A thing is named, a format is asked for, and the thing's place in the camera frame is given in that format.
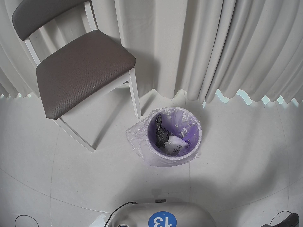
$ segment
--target white number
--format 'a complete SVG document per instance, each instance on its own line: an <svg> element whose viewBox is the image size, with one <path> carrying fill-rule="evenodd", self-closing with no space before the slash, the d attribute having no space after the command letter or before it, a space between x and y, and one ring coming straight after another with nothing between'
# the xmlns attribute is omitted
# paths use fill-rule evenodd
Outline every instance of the white number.
<svg viewBox="0 0 303 227"><path fill-rule="evenodd" d="M162 225L160 225L161 223L157 222L157 220L163 221L161 217L154 218L154 227L163 227Z"/></svg>
<svg viewBox="0 0 303 227"><path fill-rule="evenodd" d="M165 217L165 227L171 227L172 224L169 225L169 218Z"/></svg>

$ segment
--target chair frame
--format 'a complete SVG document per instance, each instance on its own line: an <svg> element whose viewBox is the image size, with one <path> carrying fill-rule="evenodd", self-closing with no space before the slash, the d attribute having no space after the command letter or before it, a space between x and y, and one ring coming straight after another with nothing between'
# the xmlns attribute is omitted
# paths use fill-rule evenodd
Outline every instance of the chair frame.
<svg viewBox="0 0 303 227"><path fill-rule="evenodd" d="M87 1L84 3L85 12L87 19L89 21L89 27L91 31L96 30L97 26L94 20L92 8L91 8L91 2ZM34 59L37 66L40 64L40 59L38 58L35 49L32 46L32 43L30 42L29 38L25 39L25 44L29 50L29 52L32 55L32 58ZM71 137L73 137L76 141L78 141L82 146L84 146L89 151L93 152L95 151L96 146L90 145L84 138L82 138L68 123L67 121L74 117L76 114L79 113L79 111L83 110L84 108L88 107L89 105L93 104L94 102L98 101L101 96L109 93L110 91L114 90L115 88L119 87L123 83L128 81L129 89L131 91L131 99L134 105L134 112L136 117L139 119L141 118L141 109L140 109L140 103L139 103L139 96L138 96L138 88L137 88L137 82L136 82L136 75L135 70L132 68L128 72L121 75L119 78L115 79L114 81L110 82L106 86L99 89L97 92L80 102L78 105L76 105L74 108L72 108L70 111L65 113L63 116L59 117L57 120L53 121L59 125L66 133L68 133Z"/></svg>

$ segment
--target floor tile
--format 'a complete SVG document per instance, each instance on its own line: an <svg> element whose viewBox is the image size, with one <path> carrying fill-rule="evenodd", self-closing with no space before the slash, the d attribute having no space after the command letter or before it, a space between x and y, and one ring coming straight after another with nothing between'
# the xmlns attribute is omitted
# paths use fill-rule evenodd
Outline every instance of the floor tile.
<svg viewBox="0 0 303 227"><path fill-rule="evenodd" d="M43 195L0 170L0 224L14 227L19 215L33 217L39 226L50 227L50 197ZM19 217L16 227L37 227L27 216Z"/></svg>
<svg viewBox="0 0 303 227"><path fill-rule="evenodd" d="M303 177L303 103L276 103L285 134L290 184Z"/></svg>
<svg viewBox="0 0 303 227"><path fill-rule="evenodd" d="M35 96L2 98L0 108L0 168L49 196L59 126Z"/></svg>
<svg viewBox="0 0 303 227"><path fill-rule="evenodd" d="M259 201L212 213L218 227L260 227L270 223L272 218L282 210L286 210L288 187ZM275 217L272 225L280 223L286 218L286 213Z"/></svg>
<svg viewBox="0 0 303 227"><path fill-rule="evenodd" d="M227 104L217 97L203 109L186 108L202 123L199 158L190 163L191 201L210 212L238 207L288 186L283 129L274 103L250 106L236 95Z"/></svg>
<svg viewBox="0 0 303 227"><path fill-rule="evenodd" d="M289 186L288 211L303 218L303 178Z"/></svg>
<svg viewBox="0 0 303 227"><path fill-rule="evenodd" d="M89 227L100 214L102 213L51 199L52 227Z"/></svg>
<svg viewBox="0 0 303 227"><path fill-rule="evenodd" d="M153 202L154 199L162 198L168 201L189 201L189 164L169 168L148 166L131 148L125 136L125 130L138 122L130 96L119 110L102 108L108 102L119 105L121 97L117 94L119 92L112 92L111 99L88 107L78 121L72 119L70 122L88 139L102 131L102 125L106 126L95 152L89 152L64 131L60 131L51 196L80 207L105 212L111 212L128 201ZM140 100L145 111L143 117L156 108L185 106L183 91L174 99L165 99L152 91Z"/></svg>

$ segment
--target chair backrest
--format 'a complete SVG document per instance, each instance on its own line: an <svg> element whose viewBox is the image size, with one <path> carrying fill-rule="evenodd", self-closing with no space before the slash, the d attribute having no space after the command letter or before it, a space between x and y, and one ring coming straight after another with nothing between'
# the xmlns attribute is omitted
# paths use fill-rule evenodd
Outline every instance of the chair backrest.
<svg viewBox="0 0 303 227"><path fill-rule="evenodd" d="M13 26L21 40L58 15L89 0L23 0L12 16Z"/></svg>

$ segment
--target trash can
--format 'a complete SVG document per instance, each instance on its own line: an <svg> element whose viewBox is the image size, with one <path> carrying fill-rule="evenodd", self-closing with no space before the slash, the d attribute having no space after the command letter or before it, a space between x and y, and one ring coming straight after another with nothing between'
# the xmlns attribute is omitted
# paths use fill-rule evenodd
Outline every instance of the trash can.
<svg viewBox="0 0 303 227"><path fill-rule="evenodd" d="M189 145L176 156L169 156L156 145L156 117L162 115L162 125ZM134 151L150 166L169 167L190 162L197 157L202 139L199 120L179 107L156 109L150 115L126 130L127 140Z"/></svg>

